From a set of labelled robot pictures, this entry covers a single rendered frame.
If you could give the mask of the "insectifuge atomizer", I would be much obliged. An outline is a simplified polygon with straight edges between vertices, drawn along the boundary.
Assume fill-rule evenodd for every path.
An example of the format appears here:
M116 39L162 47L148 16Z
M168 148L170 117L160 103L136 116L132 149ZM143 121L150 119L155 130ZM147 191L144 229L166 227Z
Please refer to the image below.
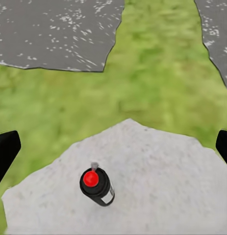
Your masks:
M99 168L99 163L91 162L80 177L79 186L84 195L100 206L109 206L115 199L113 185L106 172Z

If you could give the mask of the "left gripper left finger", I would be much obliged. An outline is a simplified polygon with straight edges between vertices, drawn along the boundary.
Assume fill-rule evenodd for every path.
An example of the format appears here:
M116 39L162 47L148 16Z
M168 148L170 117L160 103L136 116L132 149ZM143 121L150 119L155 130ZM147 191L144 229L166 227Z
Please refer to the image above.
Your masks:
M0 182L20 149L21 141L17 130L0 134Z

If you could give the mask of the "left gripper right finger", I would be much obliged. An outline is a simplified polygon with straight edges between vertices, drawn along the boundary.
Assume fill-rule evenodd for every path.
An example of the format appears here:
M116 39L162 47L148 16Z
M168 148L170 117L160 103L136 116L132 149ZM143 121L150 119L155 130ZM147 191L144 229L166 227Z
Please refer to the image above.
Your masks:
M216 149L227 163L227 131L219 131L216 141Z

